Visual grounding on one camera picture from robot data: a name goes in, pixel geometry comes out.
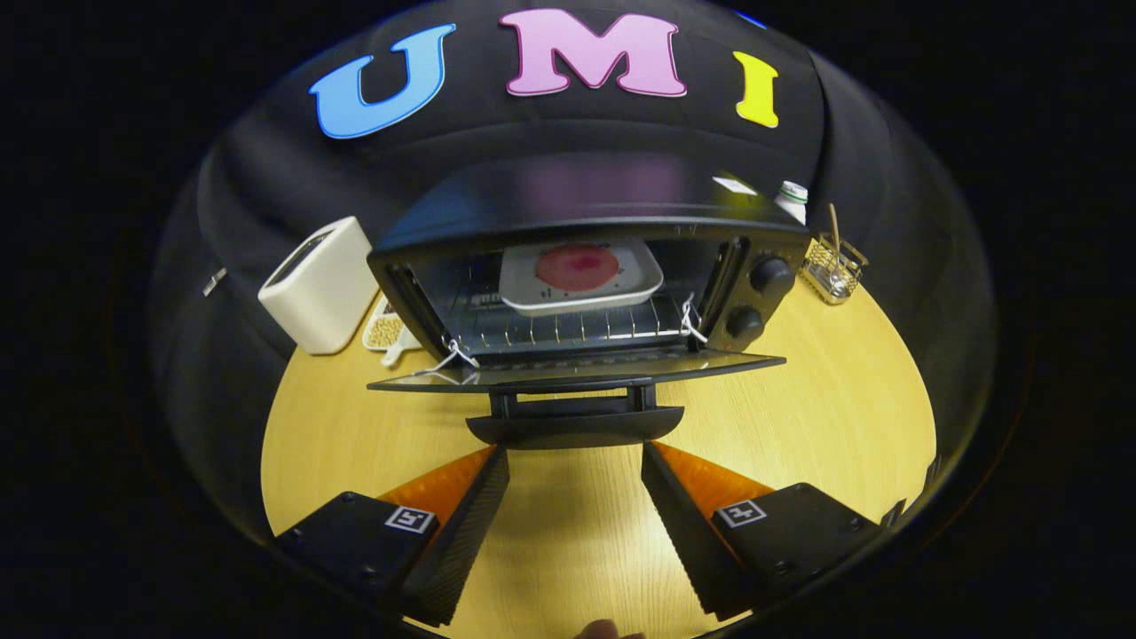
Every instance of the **grains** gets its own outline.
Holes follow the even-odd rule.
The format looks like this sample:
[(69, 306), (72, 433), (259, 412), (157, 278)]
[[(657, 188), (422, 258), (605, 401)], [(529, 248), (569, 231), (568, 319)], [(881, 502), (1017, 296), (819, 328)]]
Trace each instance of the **grains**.
[(386, 349), (394, 345), (402, 332), (402, 320), (386, 301), (386, 296), (378, 300), (375, 314), (370, 316), (367, 332), (364, 334), (364, 346), (370, 349)]

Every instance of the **yellow letter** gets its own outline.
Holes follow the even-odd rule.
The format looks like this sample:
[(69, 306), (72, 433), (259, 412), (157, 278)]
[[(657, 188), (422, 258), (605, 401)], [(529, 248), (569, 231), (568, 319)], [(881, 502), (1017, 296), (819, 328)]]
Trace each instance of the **yellow letter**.
[(737, 115), (769, 128), (776, 127), (774, 78), (777, 77), (777, 69), (741, 51), (734, 51), (734, 57), (742, 63), (742, 74), (745, 78), (745, 93), (737, 103)]

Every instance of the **oven rack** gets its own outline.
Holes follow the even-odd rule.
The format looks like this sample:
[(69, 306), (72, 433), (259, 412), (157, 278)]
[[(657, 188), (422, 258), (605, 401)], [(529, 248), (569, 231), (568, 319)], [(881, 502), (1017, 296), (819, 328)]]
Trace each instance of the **oven rack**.
[(468, 296), (450, 313), (454, 339), (469, 352), (578, 348), (616, 340), (677, 338), (682, 304), (665, 291), (615, 308), (525, 317), (492, 293)]

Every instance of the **letter u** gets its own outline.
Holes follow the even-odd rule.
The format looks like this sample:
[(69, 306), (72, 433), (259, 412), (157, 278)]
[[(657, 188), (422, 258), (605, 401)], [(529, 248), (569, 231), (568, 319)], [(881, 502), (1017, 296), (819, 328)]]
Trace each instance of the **letter u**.
[(312, 84), (308, 92), (316, 96), (319, 127), (329, 138), (359, 138), (402, 122), (425, 107), (442, 89), (445, 80), (442, 39), (454, 28), (453, 24), (438, 25), (391, 47), (391, 51), (406, 52), (407, 84), (382, 102), (368, 105), (362, 99), (362, 67), (374, 56), (354, 59)]

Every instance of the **oven door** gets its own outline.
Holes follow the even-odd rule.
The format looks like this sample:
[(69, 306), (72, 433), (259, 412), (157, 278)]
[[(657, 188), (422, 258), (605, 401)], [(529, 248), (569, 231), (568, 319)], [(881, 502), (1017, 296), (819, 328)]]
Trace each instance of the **oven door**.
[[(691, 351), (682, 346), (557, 359), (469, 364), (367, 384), (373, 390), (479, 392), (492, 415), (466, 420), (486, 443), (509, 448), (591, 448), (658, 439), (678, 425), (680, 406), (655, 405), (654, 385), (784, 364), (784, 357)], [(626, 389), (625, 396), (520, 401), (521, 395)]]
[(684, 346), (673, 346), (482, 367), (462, 363), (431, 373), (371, 382), (367, 388), (416, 392), (582, 392), (737, 373), (784, 363), (784, 357), (771, 355), (712, 349), (692, 352)]

